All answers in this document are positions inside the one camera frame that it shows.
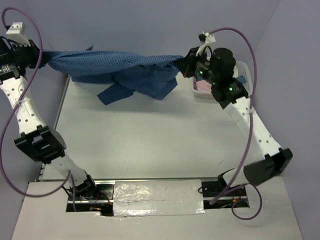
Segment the blue checked long sleeve shirt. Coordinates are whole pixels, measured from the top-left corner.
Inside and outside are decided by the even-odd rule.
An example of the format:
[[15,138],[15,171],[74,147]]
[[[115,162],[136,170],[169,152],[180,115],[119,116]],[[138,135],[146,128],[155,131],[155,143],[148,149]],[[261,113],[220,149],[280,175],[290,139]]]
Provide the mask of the blue checked long sleeve shirt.
[[110,86],[97,97],[104,104],[129,98],[135,92],[163,100],[177,85],[174,62],[181,55],[144,56],[113,50],[44,50],[48,65],[75,83]]

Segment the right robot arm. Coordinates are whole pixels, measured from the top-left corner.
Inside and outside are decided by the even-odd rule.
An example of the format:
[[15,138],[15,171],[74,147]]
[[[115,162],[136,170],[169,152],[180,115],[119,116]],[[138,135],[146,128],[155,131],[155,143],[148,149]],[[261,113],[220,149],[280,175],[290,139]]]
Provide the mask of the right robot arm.
[[[247,137],[244,156],[238,167],[217,177],[219,196],[228,196],[235,187],[251,184],[255,187],[283,173],[293,157],[289,148],[283,148],[269,133],[252,106],[252,95],[234,77],[236,60],[227,48],[215,49],[211,57],[198,54],[192,48],[187,56],[175,60],[174,66],[185,78],[201,77],[211,86],[211,95]],[[245,164],[251,152],[253,160]]]

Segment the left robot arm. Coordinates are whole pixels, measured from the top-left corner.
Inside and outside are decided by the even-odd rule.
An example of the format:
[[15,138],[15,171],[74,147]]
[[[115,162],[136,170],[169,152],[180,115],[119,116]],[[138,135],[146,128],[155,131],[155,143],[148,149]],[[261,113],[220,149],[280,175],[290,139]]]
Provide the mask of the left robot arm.
[[16,147],[35,162],[41,162],[68,178],[71,193],[79,199],[93,199],[98,186],[66,153],[62,136],[40,117],[27,86],[26,68],[37,67],[40,50],[32,40],[18,43],[0,38],[0,89],[17,119]]

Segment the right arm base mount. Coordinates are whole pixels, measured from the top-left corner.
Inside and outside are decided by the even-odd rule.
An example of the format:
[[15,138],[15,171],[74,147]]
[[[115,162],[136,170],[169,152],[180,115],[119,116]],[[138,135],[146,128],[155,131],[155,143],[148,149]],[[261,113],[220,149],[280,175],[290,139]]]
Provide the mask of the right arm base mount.
[[228,171],[221,173],[215,180],[204,180],[201,182],[201,186],[197,191],[203,197],[203,207],[205,210],[228,209],[231,208],[233,204],[235,204],[235,208],[249,207],[245,187],[229,191],[222,195],[214,204],[210,204],[210,201],[217,197],[227,185],[227,182],[223,179],[223,175],[227,172]]

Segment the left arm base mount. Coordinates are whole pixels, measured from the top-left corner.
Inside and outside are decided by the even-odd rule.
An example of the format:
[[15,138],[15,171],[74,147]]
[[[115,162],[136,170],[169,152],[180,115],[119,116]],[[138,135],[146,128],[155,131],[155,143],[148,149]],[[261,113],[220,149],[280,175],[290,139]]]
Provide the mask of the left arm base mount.
[[94,212],[105,217],[112,217],[114,215],[114,189],[115,182],[98,181],[96,183],[96,190],[88,198],[76,195],[73,199],[70,189],[65,191],[68,194],[66,212]]

